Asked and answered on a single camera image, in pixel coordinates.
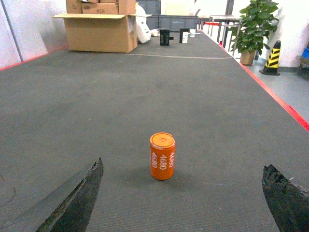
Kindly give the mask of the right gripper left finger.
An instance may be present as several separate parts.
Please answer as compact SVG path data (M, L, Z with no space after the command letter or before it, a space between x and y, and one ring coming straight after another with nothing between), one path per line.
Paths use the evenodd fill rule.
M2 232L85 232L104 173L102 159L86 165L26 212L1 226Z

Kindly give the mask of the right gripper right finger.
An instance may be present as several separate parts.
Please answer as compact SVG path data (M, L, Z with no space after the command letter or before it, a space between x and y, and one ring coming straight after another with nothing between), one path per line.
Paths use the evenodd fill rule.
M274 165L264 166L262 190L281 232L309 230L309 190L293 183Z

